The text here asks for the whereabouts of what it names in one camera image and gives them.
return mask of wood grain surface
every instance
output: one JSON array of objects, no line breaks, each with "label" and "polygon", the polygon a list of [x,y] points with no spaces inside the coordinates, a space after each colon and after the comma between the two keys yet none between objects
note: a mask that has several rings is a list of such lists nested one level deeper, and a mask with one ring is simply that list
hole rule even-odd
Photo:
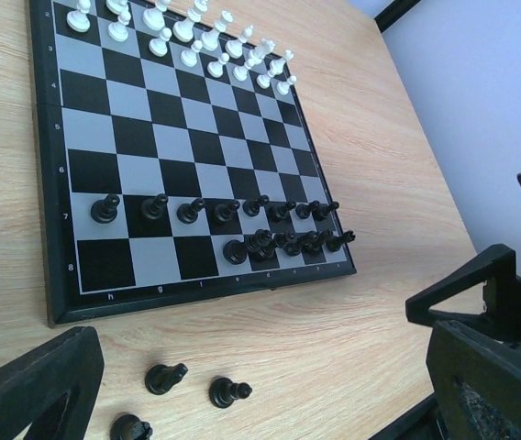
[{"label": "wood grain surface", "polygon": [[[471,257],[471,242],[372,20],[343,0],[212,0],[204,21],[222,8],[232,35],[253,23],[253,43],[294,51],[359,274],[88,322],[105,374],[86,438],[109,438],[126,412],[154,438],[367,438],[430,393],[430,332],[406,322],[404,302]],[[0,366],[68,328],[47,327],[29,64],[26,2],[0,1]],[[452,305],[480,307],[473,293]],[[162,397],[143,386],[157,362],[190,369]],[[252,396],[216,409],[217,375]]]}]

